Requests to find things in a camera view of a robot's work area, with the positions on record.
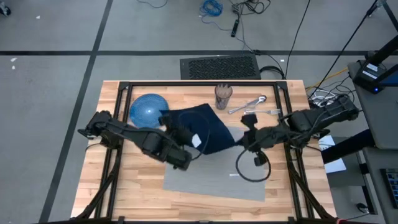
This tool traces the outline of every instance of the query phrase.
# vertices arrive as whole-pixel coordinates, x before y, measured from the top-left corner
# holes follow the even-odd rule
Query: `floor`
[[[230,29],[236,16],[229,1],[220,2],[222,15],[203,19]],[[312,1],[290,58],[288,78],[302,79],[306,86],[318,82],[372,2]],[[388,2],[398,16],[398,2]],[[272,1],[265,13],[244,17],[248,46],[269,50],[278,61],[284,59],[285,69],[306,3]],[[181,58],[242,49],[228,32],[201,22],[200,1],[169,0],[161,9],[132,0],[6,0],[6,4],[12,15],[0,18],[1,223],[39,221],[43,207],[52,202],[44,205],[54,172],[62,171],[60,165],[56,170],[60,153],[67,159],[58,190],[50,192],[54,201],[49,220],[69,218],[87,145],[75,133],[93,115],[103,80],[178,80]],[[379,49],[395,35],[385,10],[376,11],[332,72],[362,59],[365,51]],[[396,63],[398,56],[387,60]],[[266,56],[257,61],[259,66],[274,65]],[[262,78],[279,77],[264,72]],[[345,84],[353,87],[350,80]],[[332,135],[351,136],[366,127],[361,115],[330,129]],[[364,202],[359,191],[332,189],[339,217],[360,215],[354,207]],[[382,217],[364,219],[381,222]]]

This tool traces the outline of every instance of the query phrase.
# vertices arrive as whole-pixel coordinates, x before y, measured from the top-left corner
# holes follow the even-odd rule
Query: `blue plastic bowl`
[[[157,128],[162,116],[160,110],[169,110],[166,100],[158,94],[145,94],[132,103],[130,119],[137,128]]]

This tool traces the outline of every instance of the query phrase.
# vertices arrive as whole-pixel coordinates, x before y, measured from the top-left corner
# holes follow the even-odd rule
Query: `gray mat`
[[[243,135],[243,129],[229,128],[234,139]],[[192,147],[185,147],[193,157],[198,151]],[[243,147],[235,146],[210,155],[202,155],[190,164],[187,171],[174,170],[166,166],[164,190],[174,190],[218,197],[231,197],[246,200],[264,201],[266,183],[252,183],[242,179],[235,169],[235,160]],[[263,167],[254,165],[254,154],[244,153],[239,161],[241,172],[251,178],[264,177]]]

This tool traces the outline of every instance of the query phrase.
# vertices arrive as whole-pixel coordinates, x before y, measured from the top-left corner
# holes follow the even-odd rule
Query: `dark blue cloth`
[[[201,144],[197,149],[202,151],[206,145],[203,154],[212,154],[236,145],[228,128],[207,103],[183,110],[161,111],[161,113],[171,117],[173,126],[182,125],[193,134],[198,134]]]

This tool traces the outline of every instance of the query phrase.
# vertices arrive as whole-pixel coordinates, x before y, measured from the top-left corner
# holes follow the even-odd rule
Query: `wooden tabletop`
[[[303,81],[288,80],[286,82],[293,111],[308,108]],[[119,81],[104,81],[97,111],[108,110],[111,113],[114,111],[118,85]],[[267,101],[258,105],[257,109],[276,109],[274,91],[271,86],[234,86],[228,107],[222,111],[215,108],[214,88],[214,86],[135,86],[131,101],[133,102],[137,97],[147,93],[157,93],[167,100],[171,110],[208,103],[226,126],[234,127],[244,127],[240,123],[243,112],[228,114],[227,111],[241,106],[259,95],[266,95]],[[286,114],[283,92],[280,90],[279,94],[284,114]],[[125,96],[121,104],[120,119],[123,116],[124,104]],[[277,116],[264,113],[258,114],[257,118],[259,121],[257,128],[278,124]],[[311,145],[318,147],[315,141]],[[97,192],[105,153],[106,150],[103,146],[93,146],[87,151],[72,217],[81,213]],[[163,190],[165,164],[143,155],[134,143],[125,141],[113,219],[125,216],[126,220],[145,221],[287,221],[287,217],[295,217],[295,212],[284,147],[282,144],[278,144],[272,149],[267,149],[266,153],[272,164],[272,173],[264,189],[266,191],[265,200],[259,202]],[[320,152],[306,148],[303,150],[303,162],[310,190],[327,212],[335,216],[336,212]],[[103,215],[106,213],[108,197],[109,190],[104,196]],[[300,190],[299,198],[303,215],[306,217],[304,198]]]

